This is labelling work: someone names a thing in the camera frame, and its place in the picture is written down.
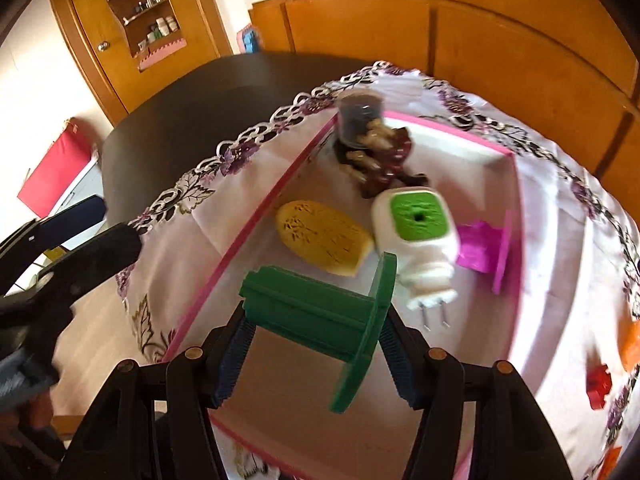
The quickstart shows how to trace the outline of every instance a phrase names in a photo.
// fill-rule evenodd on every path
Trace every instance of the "red plastic toy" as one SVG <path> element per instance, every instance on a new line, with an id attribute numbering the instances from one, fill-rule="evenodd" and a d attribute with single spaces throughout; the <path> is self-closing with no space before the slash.
<path id="1" fill-rule="evenodd" d="M 611 384 L 607 365 L 600 365 L 587 374 L 587 395 L 592 410 L 604 408 L 604 397 L 611 391 Z"/>

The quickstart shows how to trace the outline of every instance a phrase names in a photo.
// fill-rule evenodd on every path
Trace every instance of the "cabinet door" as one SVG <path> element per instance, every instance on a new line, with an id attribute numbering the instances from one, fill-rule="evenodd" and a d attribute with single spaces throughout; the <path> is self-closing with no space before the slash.
<path id="1" fill-rule="evenodd" d="M 197 0 L 72 1 L 104 73 L 128 112 L 218 56 Z M 169 29 L 167 36 L 141 50 L 138 43 L 156 20 L 168 16 L 175 18 L 178 30 Z"/>

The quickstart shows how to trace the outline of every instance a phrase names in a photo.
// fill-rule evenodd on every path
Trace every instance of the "yellow soap bar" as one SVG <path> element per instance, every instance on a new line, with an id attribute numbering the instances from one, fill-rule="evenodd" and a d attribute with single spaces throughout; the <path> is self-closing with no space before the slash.
<path id="1" fill-rule="evenodd" d="M 339 276 L 355 276 L 373 238 L 344 213 L 311 200 L 295 200 L 276 214 L 283 243 L 308 263 Z"/>

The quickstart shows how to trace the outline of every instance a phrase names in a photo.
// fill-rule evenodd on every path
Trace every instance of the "purple toy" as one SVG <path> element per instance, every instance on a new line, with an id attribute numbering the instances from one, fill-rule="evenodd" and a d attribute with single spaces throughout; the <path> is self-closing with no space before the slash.
<path id="1" fill-rule="evenodd" d="M 484 221 L 457 226 L 457 229 L 460 236 L 460 255 L 456 263 L 460 267 L 484 274 L 492 272 L 492 293 L 500 294 L 511 240 L 511 211 L 505 212 L 502 229 L 493 228 Z"/>

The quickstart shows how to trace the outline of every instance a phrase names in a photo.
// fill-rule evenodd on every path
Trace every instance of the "white tablecloth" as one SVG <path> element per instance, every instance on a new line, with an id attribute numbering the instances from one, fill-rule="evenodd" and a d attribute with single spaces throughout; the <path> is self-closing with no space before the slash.
<path id="1" fill-rule="evenodd" d="M 198 343 L 183 339 L 212 270 L 274 181 L 335 113 L 335 97 L 353 85 L 375 88 L 387 110 L 465 129 L 518 155 L 526 272 L 509 360 L 534 392 L 574 477 L 590 478 L 607 447 L 624 449 L 640 422 L 633 388 L 639 369 L 627 374 L 618 354 L 618 327 L 640 315 L 636 224 L 555 143 L 417 70 L 377 62 L 298 95 L 269 123 L 221 143 L 132 223 L 143 251 L 117 281 L 140 349 L 159 361 Z M 600 363 L 609 366 L 613 388 L 606 407 L 593 411 L 585 379 Z"/>

